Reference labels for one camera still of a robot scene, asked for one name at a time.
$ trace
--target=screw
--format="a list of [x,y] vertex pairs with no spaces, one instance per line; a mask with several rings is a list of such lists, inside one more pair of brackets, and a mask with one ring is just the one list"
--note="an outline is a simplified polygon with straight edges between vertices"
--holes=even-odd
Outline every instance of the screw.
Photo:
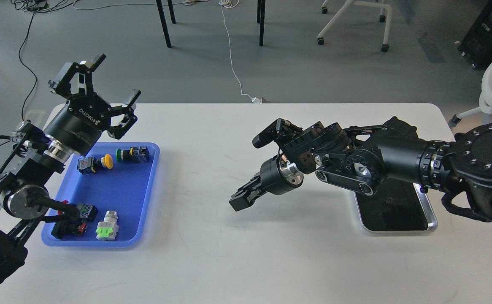
[[318,164],[319,166],[321,166],[323,164],[323,161],[321,160],[321,156],[315,154],[314,155],[314,161],[316,164]]

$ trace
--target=white cable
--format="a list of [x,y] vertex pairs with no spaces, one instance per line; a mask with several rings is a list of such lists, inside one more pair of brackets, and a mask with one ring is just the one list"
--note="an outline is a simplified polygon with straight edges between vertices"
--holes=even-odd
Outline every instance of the white cable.
[[194,4],[195,2],[208,2],[208,0],[184,0],[184,1],[182,1],[182,4],[184,4],[186,6],[190,6],[190,5]]
[[249,98],[251,98],[251,100],[253,101],[254,98],[252,96],[242,92],[242,83],[241,83],[240,79],[238,79],[237,74],[235,73],[235,69],[233,69],[233,57],[231,56],[231,37],[229,36],[229,29],[227,29],[227,24],[225,23],[225,15],[223,14],[223,8],[225,8],[225,6],[221,5],[221,7],[222,7],[223,25],[225,26],[225,31],[227,31],[227,40],[229,41],[229,60],[231,60],[231,71],[233,71],[233,75],[235,75],[235,78],[238,81],[238,85],[241,87],[241,95],[246,95]]
[[237,3],[235,5],[233,5],[231,0],[219,0],[218,4],[223,8],[234,8],[235,6],[237,6],[239,4],[240,1],[241,0],[237,0]]

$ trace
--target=robotic arm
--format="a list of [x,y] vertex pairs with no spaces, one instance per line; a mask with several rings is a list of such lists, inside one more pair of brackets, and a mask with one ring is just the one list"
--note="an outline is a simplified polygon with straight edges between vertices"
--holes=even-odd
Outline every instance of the robotic arm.
[[[92,72],[105,55],[94,62],[66,63],[54,81],[51,92],[67,101],[51,123],[40,130],[23,121],[13,136],[0,135],[15,143],[14,149],[0,168],[0,204],[9,215],[21,221],[9,233],[0,230],[0,283],[24,264],[28,250],[24,247],[41,221],[46,223],[77,219],[79,210],[49,198],[44,185],[53,173],[62,173],[64,163],[72,154],[86,155],[103,131],[119,140],[137,117],[134,102],[141,94],[134,90],[122,106],[111,107],[92,87]],[[71,81],[78,75],[79,89],[72,94]],[[111,126],[111,117],[123,115],[118,125]],[[5,168],[15,158],[20,161],[11,171]],[[45,216],[49,208],[62,215]]]
[[[358,136],[367,135],[365,141]],[[303,130],[277,119],[252,143],[261,148],[274,141],[281,150],[231,196],[235,211],[252,206],[267,192],[284,194],[314,173],[325,183],[373,196],[387,177],[444,192],[442,204],[452,214],[492,222],[492,123],[454,142],[425,141],[416,127],[392,117],[383,125],[342,129],[317,122]],[[466,192],[470,208],[452,204]]]

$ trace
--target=chair leg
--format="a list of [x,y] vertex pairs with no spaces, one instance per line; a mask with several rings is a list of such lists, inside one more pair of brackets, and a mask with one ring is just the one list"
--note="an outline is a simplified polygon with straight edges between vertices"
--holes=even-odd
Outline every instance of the chair leg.
[[329,9],[327,8],[327,4],[329,4],[329,0],[325,0],[323,4],[321,4],[321,13],[326,14]]
[[[385,4],[385,1],[386,0],[379,0],[379,2],[381,4]],[[386,15],[386,11],[385,11],[385,8],[381,8],[381,12],[379,12],[379,21],[380,22],[385,22],[385,20],[387,19],[387,15]]]
[[259,27],[259,46],[263,46],[263,36],[265,36],[265,0],[261,1],[261,9],[260,9],[260,27]]
[[162,0],[156,0],[158,6],[159,20],[162,23],[163,36],[165,37],[165,44],[168,48],[171,47],[171,40],[169,40],[169,32],[167,31],[167,23],[165,22],[165,15],[163,15]]
[[173,10],[173,3],[171,0],[167,0],[167,6],[169,6],[169,15],[171,15],[171,23],[175,24],[177,21],[175,20],[175,10]]
[[346,0],[342,8],[334,15],[334,17],[325,25],[325,27],[321,30],[319,35],[317,35],[317,39],[323,38],[325,33],[332,27],[332,25],[336,22],[336,20],[355,2],[355,0]]
[[261,0],[257,0],[257,23],[261,22]]

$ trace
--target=white table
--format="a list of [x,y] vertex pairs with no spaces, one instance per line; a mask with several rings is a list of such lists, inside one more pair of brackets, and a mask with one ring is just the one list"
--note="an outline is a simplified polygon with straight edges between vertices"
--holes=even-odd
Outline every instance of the white table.
[[[441,193],[429,193],[437,231],[415,236],[367,233],[352,193],[314,175],[240,212],[227,202],[277,152],[275,144],[251,144],[277,117],[346,128],[397,115],[421,138],[453,140],[435,106],[139,104],[135,113],[138,123],[122,140],[161,148],[139,243],[48,247],[40,225],[26,264],[0,285],[1,304],[492,303],[492,224],[449,214]],[[51,195],[61,179],[47,184]],[[16,222],[0,214],[3,230]]]

